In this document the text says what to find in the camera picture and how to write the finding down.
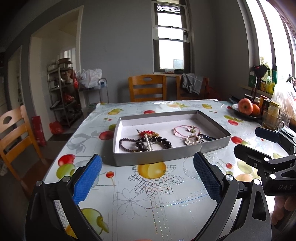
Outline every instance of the white plastic bag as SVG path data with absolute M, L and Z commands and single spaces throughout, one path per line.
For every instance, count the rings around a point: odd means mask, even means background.
M 102 78 L 101 69 L 82 69 L 82 71 L 77 72 L 77 80 L 79 84 L 87 89 L 98 86 L 100 78 Z
M 296 120 L 296 92 L 290 82 L 279 82 L 274 87 L 272 101 L 281 106 L 281 111 Z

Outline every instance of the pink bracelet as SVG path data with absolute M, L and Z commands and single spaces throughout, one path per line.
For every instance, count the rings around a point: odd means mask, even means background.
M 190 128 L 191 128 L 191 130 L 190 130 L 191 133 L 195 133 L 195 132 L 196 132 L 195 128 L 196 128 L 196 129 L 198 129 L 198 134 L 200 134 L 200 129 L 199 129 L 198 127 L 196 127 L 196 126 L 187 126 L 187 125 L 183 125 L 183 126 L 176 126 L 176 127 L 174 128 L 174 135 L 176 135 L 176 133 L 178 133 L 178 134 L 179 134 L 180 136 L 182 136 L 182 137 L 188 137 L 188 135 L 187 135 L 187 136 L 184 136 L 184 135 L 182 135 L 180 132 L 178 132 L 178 131 L 176 130 L 176 128 L 178 128 L 178 127 L 190 127 Z

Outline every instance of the tree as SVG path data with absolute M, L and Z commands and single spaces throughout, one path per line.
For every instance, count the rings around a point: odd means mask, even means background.
M 264 64 L 268 69 L 270 69 L 269 65 L 267 62 L 264 62 L 264 57 L 260 57 L 260 65 Z M 267 76 L 268 76 L 268 71 L 266 74 L 263 76 L 262 80 L 267 81 Z

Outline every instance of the glass cup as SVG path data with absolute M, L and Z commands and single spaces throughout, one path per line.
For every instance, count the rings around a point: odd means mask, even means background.
M 289 127 L 291 116 L 281 111 L 281 113 L 279 114 L 279 117 L 281 118 L 281 121 L 284 122 L 284 126 Z
M 281 120 L 280 117 L 271 115 L 266 110 L 263 111 L 263 115 L 262 115 L 263 128 L 275 131 L 278 129 L 280 120 Z

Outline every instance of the window sill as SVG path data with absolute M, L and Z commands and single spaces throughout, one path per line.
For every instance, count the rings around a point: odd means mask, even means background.
M 166 74 L 166 73 L 153 73 L 153 75 L 165 75 L 166 77 L 181 76 L 181 74 Z
M 251 87 L 249 87 L 249 86 L 245 86 L 245 85 L 243 85 L 243 86 L 241 86 L 243 89 L 245 89 L 245 90 L 252 90 L 252 88 Z M 272 95 L 270 95 L 270 94 L 268 94 L 268 93 L 266 93 L 266 92 L 263 92 L 263 91 L 261 91 L 261 90 L 257 90 L 257 94 L 260 94 L 260 95 L 264 95 L 264 96 L 266 96 L 266 97 L 268 97 L 269 99 L 271 99 L 271 97 L 272 97 Z

